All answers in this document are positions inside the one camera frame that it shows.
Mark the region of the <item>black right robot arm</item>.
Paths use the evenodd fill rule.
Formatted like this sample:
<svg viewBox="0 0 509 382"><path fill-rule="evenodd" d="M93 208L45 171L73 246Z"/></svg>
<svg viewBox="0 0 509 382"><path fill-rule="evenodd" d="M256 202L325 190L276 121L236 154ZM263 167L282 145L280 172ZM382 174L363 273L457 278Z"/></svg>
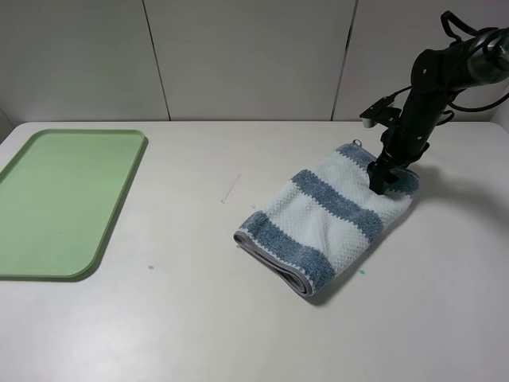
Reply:
<svg viewBox="0 0 509 382"><path fill-rule="evenodd" d="M469 88L497 84L508 78L508 31L486 29L472 39L455 41L447 49L424 50L414 62L403 108L393 105L397 92L386 95L362 112L367 128L386 127L381 154L367 167L370 188L382 194L393 185L395 171L418 161L429 148L435 127L449 122L456 112L489 111L507 96L482 107L455 104Z"/></svg>

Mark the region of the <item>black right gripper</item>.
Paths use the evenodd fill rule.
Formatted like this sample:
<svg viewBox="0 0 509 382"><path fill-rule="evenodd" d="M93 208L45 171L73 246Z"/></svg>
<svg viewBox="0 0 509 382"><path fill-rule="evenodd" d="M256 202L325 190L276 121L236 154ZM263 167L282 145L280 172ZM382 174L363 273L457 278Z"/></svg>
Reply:
<svg viewBox="0 0 509 382"><path fill-rule="evenodd" d="M416 162L427 150L449 101L449 93L440 88L428 92L408 86L390 95L396 96L394 107L401 114L381 138L383 151L378 159L367 167L369 188L378 195L406 184L406 170L400 168Z"/></svg>

